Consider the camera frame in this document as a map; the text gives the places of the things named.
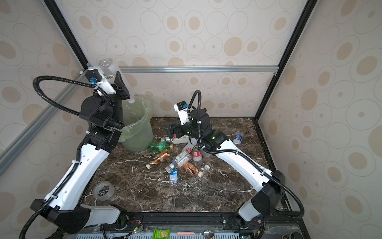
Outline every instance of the black metal frame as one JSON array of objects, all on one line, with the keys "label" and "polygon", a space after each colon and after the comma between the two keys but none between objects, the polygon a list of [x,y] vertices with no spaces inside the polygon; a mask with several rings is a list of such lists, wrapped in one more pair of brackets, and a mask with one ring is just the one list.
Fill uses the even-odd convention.
[{"label": "black metal frame", "polygon": [[[171,213],[157,213],[157,212],[147,212],[147,213],[127,213],[129,218],[128,221],[138,221],[140,224],[143,224],[145,227],[171,227],[176,226],[178,228],[184,227],[185,229],[188,226],[217,226],[223,230],[243,233],[243,234],[252,234],[254,230],[259,230],[260,225],[258,223],[252,223],[246,229],[239,229],[234,226],[232,218],[234,218],[234,212],[199,212],[199,213],[182,213],[182,212],[171,212]],[[301,219],[289,218],[282,215],[277,216],[266,216],[265,222],[267,224],[296,224],[299,226],[302,235],[305,239],[310,239],[309,233],[305,227],[304,222]],[[121,231],[114,229],[112,225],[104,224],[106,231],[110,233],[129,233],[133,231],[135,227],[139,226],[138,223],[130,223],[126,228]]]},{"label": "black metal frame", "polygon": [[68,41],[70,47],[73,49],[73,52],[76,54],[79,62],[81,63],[84,69],[89,68],[88,60],[86,59],[84,52],[81,50],[76,38],[73,35],[73,32],[70,30],[69,25],[65,21],[64,16],[62,15],[60,9],[58,8],[56,1],[52,0],[44,0],[47,8],[52,14],[54,20],[56,21],[58,27],[60,28],[62,34],[65,36]]},{"label": "black metal frame", "polygon": [[[301,16],[297,22],[296,28],[292,33],[292,37],[290,38],[288,45],[286,46],[286,49],[284,51],[284,54],[281,57],[280,63],[278,65],[279,66],[278,72],[276,75],[273,76],[272,80],[270,81],[268,89],[267,89],[267,91],[266,91],[266,93],[265,93],[265,95],[264,95],[264,97],[260,103],[259,109],[257,110],[255,117],[253,117],[253,119],[252,119],[253,125],[256,129],[257,136],[259,137],[261,148],[263,149],[263,152],[264,152],[265,159],[268,163],[269,169],[272,170],[273,172],[275,172],[277,169],[276,169],[275,163],[272,159],[272,156],[269,152],[268,146],[265,143],[264,135],[261,132],[260,125],[259,125],[259,119],[260,119],[261,114],[263,113],[272,93],[273,93],[273,90],[275,89],[275,87],[277,85],[278,80],[281,77],[281,74],[284,71],[284,68],[286,67],[286,65],[288,63],[288,60],[289,60],[293,50],[296,47],[298,39],[300,38],[300,36],[304,30],[304,27],[305,27],[306,23],[308,22],[308,19],[312,13],[317,1],[318,0],[308,0],[307,1],[306,5],[304,7],[304,10],[302,11]],[[288,198],[286,197],[285,194],[281,200],[281,203],[283,205],[283,208],[288,208],[289,210],[291,210],[291,206],[290,206]]]},{"label": "black metal frame", "polygon": [[[84,69],[87,69],[88,66],[88,60],[86,59],[84,53],[82,52],[75,36],[73,35],[72,31],[70,30],[67,22],[65,21],[65,18],[61,14],[57,4],[55,1],[51,0],[44,0],[46,6],[48,7],[49,11],[51,12],[52,16],[54,17],[55,21],[57,22],[59,28],[61,29],[63,35],[67,39],[69,45],[73,49],[73,52],[76,54],[78,60],[80,61],[82,67]],[[308,22],[308,19],[314,9],[314,6],[316,5],[317,0],[308,0],[302,14],[297,22],[297,25],[292,33],[292,37],[289,40],[289,43],[284,51],[283,56],[281,57],[280,63],[279,63],[279,70],[275,76],[273,76],[269,87],[261,101],[261,104],[259,106],[259,109],[256,112],[255,117],[253,118],[253,124],[256,129],[256,133],[259,137],[261,147],[263,149],[265,158],[267,160],[267,163],[269,165],[269,168],[272,171],[276,171],[274,162],[272,160],[272,157],[269,153],[269,149],[265,143],[264,136],[261,132],[258,120],[260,119],[260,116],[262,112],[264,111],[268,100],[270,99],[272,92],[274,88],[276,87],[276,84],[283,73],[283,70],[285,66],[287,65],[287,62],[289,60],[289,57],[291,56],[298,39],[300,38],[302,31]],[[288,199],[284,196],[282,199],[282,204],[284,208],[289,208],[290,205],[288,202]],[[140,219],[145,226],[170,226],[170,225],[222,225],[224,229],[233,229],[227,223],[223,223],[225,220],[225,217],[230,217],[230,215],[233,215],[234,212],[223,212],[223,213],[129,213],[130,218],[136,218]],[[310,239],[308,231],[305,227],[305,224],[302,219],[294,219],[294,218],[288,218],[282,215],[275,215],[275,216],[268,216],[265,218],[265,221],[267,223],[296,223],[299,225],[301,232],[304,236],[304,238]],[[106,227],[106,230],[112,231],[112,228]]]}]

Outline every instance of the wallpaper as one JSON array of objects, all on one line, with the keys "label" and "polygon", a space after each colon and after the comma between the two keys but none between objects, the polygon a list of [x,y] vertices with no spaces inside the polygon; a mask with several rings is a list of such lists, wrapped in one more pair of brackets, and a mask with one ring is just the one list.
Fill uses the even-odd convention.
[{"label": "wallpaper", "polygon": [[[40,75],[74,78],[80,71],[61,34],[37,1],[0,4],[0,153],[48,105],[34,91]],[[40,84],[54,98],[66,83]]]},{"label": "wallpaper", "polygon": [[[37,0],[0,1],[0,153],[47,106],[32,80],[40,75],[74,78],[79,72],[69,49]],[[54,98],[66,85],[47,81],[40,86]],[[79,88],[65,106],[78,111],[90,94]],[[32,215],[32,201],[44,198],[59,182],[86,130],[84,120],[58,112],[0,176],[1,239],[18,238]],[[39,216],[27,238],[46,238],[56,228]]]},{"label": "wallpaper", "polygon": [[[278,65],[306,1],[57,2],[92,64],[113,58],[120,66],[184,66]],[[155,102],[157,116],[175,116],[169,105],[189,97],[195,89],[205,91],[203,100],[213,116],[253,116],[265,91],[264,83],[272,73],[263,74],[266,78],[258,75],[180,73],[129,77],[137,94]]]},{"label": "wallpaper", "polygon": [[320,1],[260,119],[312,239],[382,235],[381,23],[380,0]]},{"label": "wallpaper", "polygon": [[[91,95],[78,87],[64,106],[79,111]],[[0,176],[0,238],[18,239],[33,211],[34,199],[44,198],[61,180],[76,158],[76,149],[88,129],[86,121],[64,111],[55,116]],[[30,226],[27,239],[50,236],[57,226],[39,216]]]},{"label": "wallpaper", "polygon": [[272,72],[124,74],[135,94],[153,103],[153,116],[178,116],[174,104],[190,102],[202,92],[202,108],[210,116],[254,116],[267,90]]}]

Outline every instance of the pink spoon handle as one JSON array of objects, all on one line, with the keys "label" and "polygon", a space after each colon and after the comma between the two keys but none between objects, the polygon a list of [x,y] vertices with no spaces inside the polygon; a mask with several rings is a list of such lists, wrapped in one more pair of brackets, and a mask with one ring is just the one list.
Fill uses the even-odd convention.
[{"label": "pink spoon handle", "polygon": [[179,231],[177,233],[178,236],[190,236],[190,235],[194,235],[195,233],[192,232],[192,231]]}]

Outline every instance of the spoon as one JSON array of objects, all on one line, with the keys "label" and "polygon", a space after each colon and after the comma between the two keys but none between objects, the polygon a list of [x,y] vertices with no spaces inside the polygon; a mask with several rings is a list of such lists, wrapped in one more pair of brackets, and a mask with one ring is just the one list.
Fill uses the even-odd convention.
[{"label": "spoon", "polygon": [[[178,236],[190,236],[190,235],[195,235],[195,232],[191,231],[179,231],[177,232]],[[215,233],[211,230],[205,230],[203,233],[200,233],[200,235],[204,236],[206,239],[211,239],[214,237]]]}]

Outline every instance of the dark marble surface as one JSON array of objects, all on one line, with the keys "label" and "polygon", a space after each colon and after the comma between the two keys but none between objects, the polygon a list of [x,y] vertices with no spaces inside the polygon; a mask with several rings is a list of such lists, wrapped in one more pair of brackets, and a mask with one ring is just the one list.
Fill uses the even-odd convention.
[{"label": "dark marble surface", "polygon": [[[154,141],[166,136],[162,124],[175,121],[175,118],[152,118]],[[233,139],[236,131],[243,131],[245,135],[239,148],[268,168],[251,119],[212,118],[211,124],[230,139]],[[180,153],[184,146],[174,145],[171,156]],[[236,211],[256,194],[242,175],[213,155],[203,159],[203,164],[211,165],[211,170],[199,183],[191,186],[190,182],[197,177],[178,170],[179,184],[170,186],[169,174],[165,171],[170,162],[163,162],[151,169],[145,167],[157,153],[149,150],[131,152],[118,144],[97,169],[84,203],[99,206],[116,204],[131,212]],[[104,180],[115,187],[115,192],[111,199],[102,202],[93,197],[92,190]]]}]

